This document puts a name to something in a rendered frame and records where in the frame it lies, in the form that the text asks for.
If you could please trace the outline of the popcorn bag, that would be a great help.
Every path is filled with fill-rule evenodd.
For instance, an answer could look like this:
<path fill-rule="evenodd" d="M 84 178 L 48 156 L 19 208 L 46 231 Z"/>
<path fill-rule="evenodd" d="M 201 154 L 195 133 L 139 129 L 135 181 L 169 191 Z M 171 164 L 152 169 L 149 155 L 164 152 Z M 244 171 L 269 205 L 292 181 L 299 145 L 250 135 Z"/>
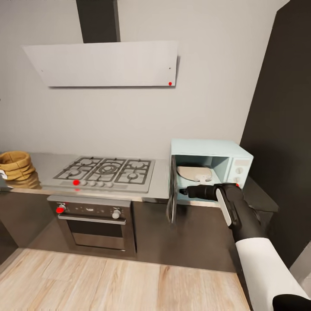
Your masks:
<path fill-rule="evenodd" d="M 30 154 L 23 151 L 10 151 L 0 155 L 0 174 L 6 181 L 28 179 L 35 172 Z"/>

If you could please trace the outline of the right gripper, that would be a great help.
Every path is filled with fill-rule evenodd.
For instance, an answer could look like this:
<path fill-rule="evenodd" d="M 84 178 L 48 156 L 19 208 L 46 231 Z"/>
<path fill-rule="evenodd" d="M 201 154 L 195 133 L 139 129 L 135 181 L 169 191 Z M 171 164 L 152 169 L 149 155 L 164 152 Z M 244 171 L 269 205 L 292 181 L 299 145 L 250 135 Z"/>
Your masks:
<path fill-rule="evenodd" d="M 206 189 L 209 185 L 200 184 L 197 186 L 188 186 L 184 189 L 178 189 L 178 192 L 187 195 L 188 198 L 201 198 L 209 200 L 206 196 Z"/>

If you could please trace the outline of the microwave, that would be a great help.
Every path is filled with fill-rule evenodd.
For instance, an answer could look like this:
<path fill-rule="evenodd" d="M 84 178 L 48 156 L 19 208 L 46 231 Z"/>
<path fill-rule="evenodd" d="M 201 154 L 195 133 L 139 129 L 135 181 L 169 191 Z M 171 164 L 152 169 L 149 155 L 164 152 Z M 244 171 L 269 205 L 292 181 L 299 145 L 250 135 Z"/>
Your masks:
<path fill-rule="evenodd" d="M 175 228 L 178 185 L 196 186 L 198 175 L 210 175 L 205 185 L 237 183 L 243 189 L 254 156 L 233 140 L 171 139 L 170 200 L 167 219 Z"/>

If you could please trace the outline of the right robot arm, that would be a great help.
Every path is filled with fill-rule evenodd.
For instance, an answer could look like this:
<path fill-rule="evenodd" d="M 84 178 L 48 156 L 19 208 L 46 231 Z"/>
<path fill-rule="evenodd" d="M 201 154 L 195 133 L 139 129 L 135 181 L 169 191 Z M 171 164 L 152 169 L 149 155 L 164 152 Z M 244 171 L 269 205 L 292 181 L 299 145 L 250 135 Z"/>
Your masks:
<path fill-rule="evenodd" d="M 233 232 L 254 311 L 311 311 L 311 299 L 294 279 L 273 244 L 254 208 L 244 200 L 237 183 L 205 185 L 210 175 L 198 175 L 196 186 L 178 189 L 188 198 L 219 202 Z"/>

